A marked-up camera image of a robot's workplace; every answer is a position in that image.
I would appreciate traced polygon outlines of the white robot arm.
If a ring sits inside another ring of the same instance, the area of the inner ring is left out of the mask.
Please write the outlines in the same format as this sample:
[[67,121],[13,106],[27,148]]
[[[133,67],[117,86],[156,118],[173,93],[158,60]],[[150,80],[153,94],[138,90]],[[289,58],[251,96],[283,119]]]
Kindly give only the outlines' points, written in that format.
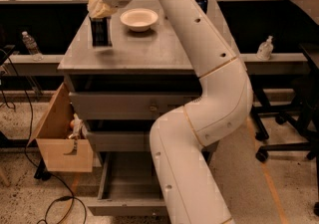
[[[132,0],[90,0],[106,17]],[[245,65],[195,0],[159,0],[199,79],[201,96],[160,116],[151,154],[171,224],[235,224],[202,150],[247,119],[253,92]]]

